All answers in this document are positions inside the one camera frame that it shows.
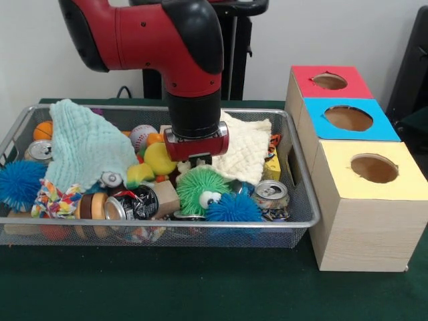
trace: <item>shape sorter box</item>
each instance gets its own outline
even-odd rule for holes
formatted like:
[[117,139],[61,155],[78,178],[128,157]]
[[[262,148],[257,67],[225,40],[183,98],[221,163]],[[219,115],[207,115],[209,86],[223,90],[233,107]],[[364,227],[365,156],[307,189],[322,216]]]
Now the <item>shape sorter box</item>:
[[304,103],[298,136],[310,173],[320,138],[401,141],[374,99],[305,98]]
[[286,111],[296,128],[304,98],[362,98],[373,95],[352,66],[292,66],[288,82]]
[[405,271],[428,222],[428,182],[404,143],[321,140],[312,182],[320,270]]

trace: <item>baseball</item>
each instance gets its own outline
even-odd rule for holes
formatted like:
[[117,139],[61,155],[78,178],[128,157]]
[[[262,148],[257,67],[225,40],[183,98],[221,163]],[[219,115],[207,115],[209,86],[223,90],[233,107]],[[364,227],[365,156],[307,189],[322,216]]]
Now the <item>baseball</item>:
[[132,130],[129,138],[136,152],[142,148],[146,148],[147,136],[153,132],[157,133],[158,131],[150,125],[140,125]]

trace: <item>can lid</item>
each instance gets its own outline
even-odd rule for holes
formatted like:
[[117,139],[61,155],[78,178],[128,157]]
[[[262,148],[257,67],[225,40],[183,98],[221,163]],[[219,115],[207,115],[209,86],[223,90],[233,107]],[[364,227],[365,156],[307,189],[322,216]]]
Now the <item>can lid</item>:
[[37,140],[28,147],[29,155],[37,161],[46,161],[52,158],[52,141]]
[[255,188],[255,192],[264,199],[281,199],[288,194],[287,187],[277,181],[262,181]]
[[104,204],[104,212],[106,214],[106,219],[113,219],[116,221],[126,219],[125,210],[115,197],[107,198]]
[[204,221],[205,216],[202,215],[183,215],[181,211],[175,211],[173,213],[173,216],[175,219],[181,220],[181,221]]

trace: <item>green tablecloth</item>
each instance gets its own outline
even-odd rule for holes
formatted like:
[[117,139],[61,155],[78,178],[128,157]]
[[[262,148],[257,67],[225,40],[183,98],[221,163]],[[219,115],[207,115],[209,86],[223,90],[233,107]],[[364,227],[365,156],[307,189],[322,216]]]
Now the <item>green tablecloth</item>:
[[13,246],[0,260],[2,320],[428,320],[428,233],[401,274],[319,272],[308,234],[293,250]]

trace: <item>cloth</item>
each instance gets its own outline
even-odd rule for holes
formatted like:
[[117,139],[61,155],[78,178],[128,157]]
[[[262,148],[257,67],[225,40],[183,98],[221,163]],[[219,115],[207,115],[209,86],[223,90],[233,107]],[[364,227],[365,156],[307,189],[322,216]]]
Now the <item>cloth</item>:
[[128,137],[89,108],[61,100],[52,104],[52,158],[45,179],[60,191],[79,184],[81,193],[94,186],[103,172],[119,174],[138,164]]
[[[214,156],[212,165],[200,165],[213,169],[227,180],[238,179],[257,185],[263,175],[265,158],[271,138],[272,124],[268,119],[258,122],[244,122],[233,118],[224,110],[220,120],[229,129],[229,149],[224,155]],[[181,174],[190,169],[190,163],[179,163]]]
[[41,189],[35,199],[31,216],[51,219],[74,219],[79,200],[82,198],[79,185],[72,185],[64,194],[47,179],[41,179]]

